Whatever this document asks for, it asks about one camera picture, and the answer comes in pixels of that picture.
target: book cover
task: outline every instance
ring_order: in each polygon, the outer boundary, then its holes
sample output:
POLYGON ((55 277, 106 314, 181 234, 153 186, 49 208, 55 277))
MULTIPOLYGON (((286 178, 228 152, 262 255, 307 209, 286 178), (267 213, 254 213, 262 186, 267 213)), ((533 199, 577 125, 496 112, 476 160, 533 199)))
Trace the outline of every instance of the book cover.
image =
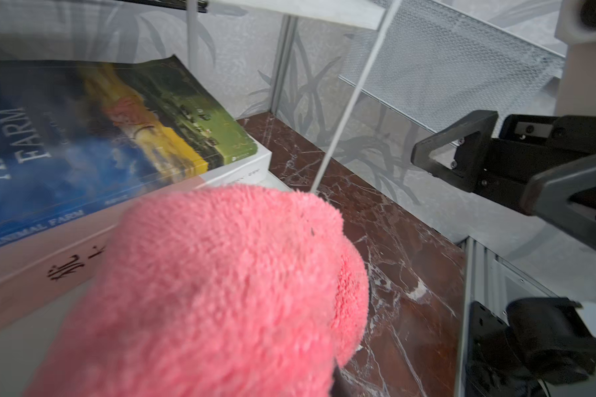
MULTIPOLYGON (((271 153, 258 142, 256 145, 255 155, 149 195, 236 182, 259 184, 267 177, 271 153)), ((121 202, 1 247, 0 329, 92 277, 112 230, 132 202, 121 202)))
POLYGON ((176 57, 0 61, 0 246, 256 151, 176 57))

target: white panel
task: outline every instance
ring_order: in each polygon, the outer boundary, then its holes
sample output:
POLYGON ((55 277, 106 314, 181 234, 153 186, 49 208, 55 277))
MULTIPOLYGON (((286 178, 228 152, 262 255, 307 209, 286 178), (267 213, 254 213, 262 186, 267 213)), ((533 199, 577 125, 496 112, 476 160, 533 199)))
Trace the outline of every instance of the white panel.
MULTIPOLYGON (((322 148, 328 146, 352 91, 338 75, 357 32, 315 20, 298 24, 278 115, 322 148)), ((552 114, 557 86, 553 79, 516 112, 552 114)), ((453 242, 472 236, 557 295, 596 302, 596 251, 539 218, 460 191, 413 166, 413 145, 428 136, 361 96, 334 159, 453 242)))
POLYGON ((368 0, 217 0, 235 6, 262 8, 343 25, 377 30, 384 8, 368 0))

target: metal mesh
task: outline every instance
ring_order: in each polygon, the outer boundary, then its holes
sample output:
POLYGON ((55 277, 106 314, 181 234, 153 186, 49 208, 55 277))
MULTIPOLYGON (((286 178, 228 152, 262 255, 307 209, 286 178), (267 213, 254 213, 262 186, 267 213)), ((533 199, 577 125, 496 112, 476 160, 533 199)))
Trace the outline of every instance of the metal mesh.
MULTIPOLYGON (((374 41, 374 32, 358 31, 341 79, 358 80, 374 41)), ((555 53, 433 0, 405 0, 364 91, 437 132, 476 109, 497 110, 502 120, 563 64, 555 53)))

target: red marble shelf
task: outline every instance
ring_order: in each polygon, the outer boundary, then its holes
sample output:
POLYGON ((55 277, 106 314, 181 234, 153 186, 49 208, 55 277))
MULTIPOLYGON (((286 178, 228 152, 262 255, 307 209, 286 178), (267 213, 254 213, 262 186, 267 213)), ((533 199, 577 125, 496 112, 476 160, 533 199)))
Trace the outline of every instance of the red marble shelf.
MULTIPOLYGON (((270 170, 308 191, 323 151, 269 113, 239 121, 272 152, 270 170)), ((342 370, 356 396, 453 395, 465 255, 346 167, 332 160, 320 195, 369 272, 369 321, 362 348, 342 370)))

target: shelf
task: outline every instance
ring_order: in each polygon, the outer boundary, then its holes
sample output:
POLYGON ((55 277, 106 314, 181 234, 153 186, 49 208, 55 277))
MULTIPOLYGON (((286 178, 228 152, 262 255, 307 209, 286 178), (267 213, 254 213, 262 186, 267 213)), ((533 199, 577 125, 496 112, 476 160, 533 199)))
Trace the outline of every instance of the shelf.
POLYGON ((217 3, 262 8, 372 30, 377 30, 386 11, 369 0, 220 0, 217 3))

